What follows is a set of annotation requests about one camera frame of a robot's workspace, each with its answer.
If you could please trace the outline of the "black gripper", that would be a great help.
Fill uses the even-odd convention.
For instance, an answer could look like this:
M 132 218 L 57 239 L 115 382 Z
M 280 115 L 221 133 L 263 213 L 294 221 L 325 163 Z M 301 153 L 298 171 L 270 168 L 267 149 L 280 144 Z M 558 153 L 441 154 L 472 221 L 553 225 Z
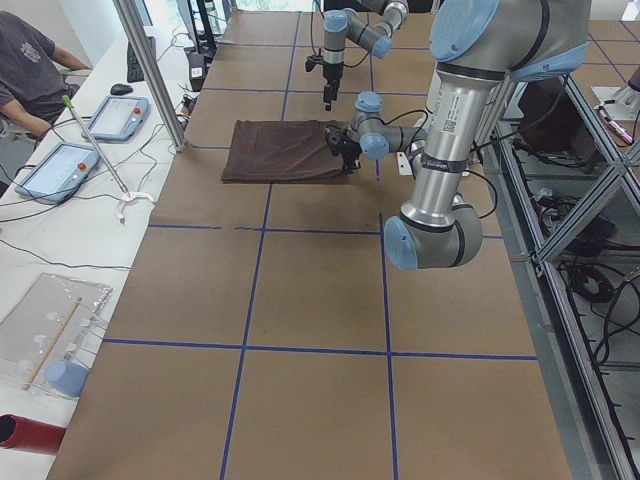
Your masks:
M 316 66 L 321 66 L 326 85 L 323 90 L 323 105 L 326 111 L 332 110 L 332 103 L 337 99 L 338 84 L 344 70 L 345 50 L 322 50 L 317 54 L 306 57 L 305 70 L 311 72 Z
M 325 141 L 331 154 L 342 158 L 342 170 L 345 173 L 354 173 L 361 168 L 359 160 L 361 147 L 358 142 L 348 137 L 346 129 L 327 126 L 325 128 Z

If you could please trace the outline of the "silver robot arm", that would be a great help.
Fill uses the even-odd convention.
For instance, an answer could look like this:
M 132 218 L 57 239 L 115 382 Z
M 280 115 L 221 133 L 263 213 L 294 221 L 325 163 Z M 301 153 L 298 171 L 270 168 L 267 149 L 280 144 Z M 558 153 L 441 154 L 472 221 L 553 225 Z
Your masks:
M 587 52 L 587 1 L 447 1 L 429 49 L 440 85 L 425 127 L 387 124 L 381 97 L 359 94 L 333 152 L 378 160 L 405 152 L 415 175 L 410 199 L 384 226 L 398 268 L 464 265 L 478 253 L 482 225 L 458 187 L 490 91 L 504 80 L 546 80 L 576 70 Z
M 305 60 L 307 72 L 317 65 L 322 67 L 325 80 L 322 102 L 326 111 L 330 111 L 337 100 L 345 68 L 346 41 L 376 58 L 383 58 L 392 46 L 393 34 L 406 22 L 410 12 L 407 1 L 361 1 L 361 4 L 379 14 L 380 20 L 375 24 L 366 23 L 352 8 L 328 10 L 324 14 L 323 46 Z

